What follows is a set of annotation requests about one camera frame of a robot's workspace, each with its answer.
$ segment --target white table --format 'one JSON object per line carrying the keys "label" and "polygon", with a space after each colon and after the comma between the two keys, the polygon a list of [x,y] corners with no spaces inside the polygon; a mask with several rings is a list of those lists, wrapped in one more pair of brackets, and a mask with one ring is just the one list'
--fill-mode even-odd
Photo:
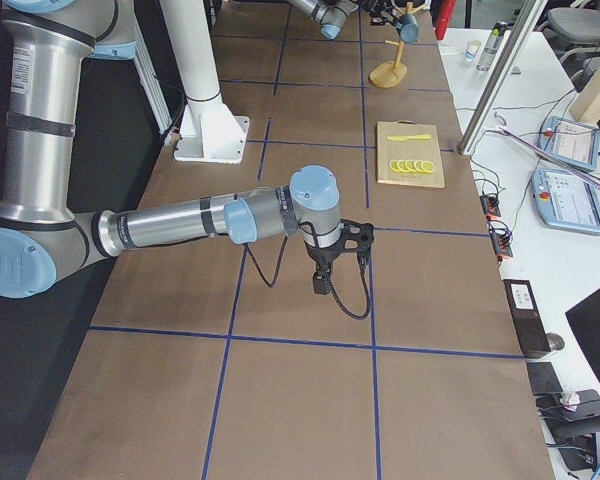
{"label": "white table", "polygon": [[[484,45],[488,33],[487,30],[449,29],[444,40],[439,42],[463,129],[473,113],[469,109],[475,108],[492,72],[479,72],[475,63],[468,65],[464,62],[464,48],[473,39],[481,40]],[[521,73],[507,79],[494,104],[494,110],[504,118],[512,132],[524,134],[538,131],[554,105],[552,115],[562,116],[566,113],[570,117],[568,106],[577,95],[575,92],[557,104],[519,110],[498,109],[497,107],[537,106],[554,102],[573,88],[541,33],[532,33],[516,65]],[[490,115],[485,127],[498,124],[499,121]],[[525,138],[532,143],[537,140],[533,135]],[[550,360],[553,363],[565,391],[593,388],[600,394],[600,384],[582,354],[565,316],[567,310],[600,288],[600,236],[548,228],[538,216],[529,191],[520,206],[537,162],[537,157],[526,147],[512,139],[488,133],[478,143],[472,159],[498,174],[499,183],[505,188],[500,194],[502,220],[510,228],[514,226],[516,211],[520,207],[513,235],[514,257],[503,262],[500,273],[503,279],[531,282],[545,331],[555,332],[565,340],[564,350],[553,352],[542,361]],[[496,181],[492,173],[478,166],[474,168],[483,172],[486,178]],[[600,176],[600,160],[595,174]],[[476,172],[475,176],[479,178],[482,173]],[[484,182],[477,182],[479,191],[482,183]],[[494,188],[485,185],[485,191],[492,192]],[[571,478],[567,476],[566,467],[557,451],[551,452],[551,458],[556,478]],[[581,478],[589,478],[590,475],[591,471],[585,471]]]}

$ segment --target red cylinder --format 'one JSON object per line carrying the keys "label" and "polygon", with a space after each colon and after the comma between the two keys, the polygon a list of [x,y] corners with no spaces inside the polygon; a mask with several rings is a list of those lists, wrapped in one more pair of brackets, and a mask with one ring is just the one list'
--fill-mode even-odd
{"label": "red cylinder", "polygon": [[436,38],[438,40],[442,40],[444,34],[447,33],[447,27],[453,16],[453,9],[455,6],[456,0],[444,0],[444,2],[442,2],[440,13],[438,14],[438,21],[436,22]]}

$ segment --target plastic cup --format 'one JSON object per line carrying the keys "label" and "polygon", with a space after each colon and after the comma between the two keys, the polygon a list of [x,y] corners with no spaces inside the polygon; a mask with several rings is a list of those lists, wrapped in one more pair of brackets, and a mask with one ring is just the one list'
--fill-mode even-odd
{"label": "plastic cup", "polygon": [[467,42],[467,49],[464,51],[464,61],[467,63],[473,62],[481,46],[482,42],[480,40],[469,40]]}

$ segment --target gray chair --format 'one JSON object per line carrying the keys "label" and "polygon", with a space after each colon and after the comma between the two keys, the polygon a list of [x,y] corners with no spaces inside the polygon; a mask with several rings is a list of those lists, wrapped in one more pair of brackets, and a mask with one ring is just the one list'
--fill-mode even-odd
{"label": "gray chair", "polygon": [[562,64],[577,53],[600,54],[600,1],[595,10],[582,8],[585,3],[582,2],[575,8],[549,10],[547,21],[538,28],[548,28],[573,47],[560,57]]}

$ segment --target sticker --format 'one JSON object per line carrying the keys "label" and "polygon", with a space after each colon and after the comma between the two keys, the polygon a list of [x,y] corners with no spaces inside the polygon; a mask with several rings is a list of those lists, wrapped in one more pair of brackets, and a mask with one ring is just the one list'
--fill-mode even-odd
{"label": "sticker", "polygon": [[33,74],[33,50],[15,47],[11,69],[11,91],[29,95]]}
{"label": "sticker", "polygon": [[531,300],[529,287],[525,284],[512,283],[511,293],[513,294],[513,301],[518,310],[533,310],[533,301]]}

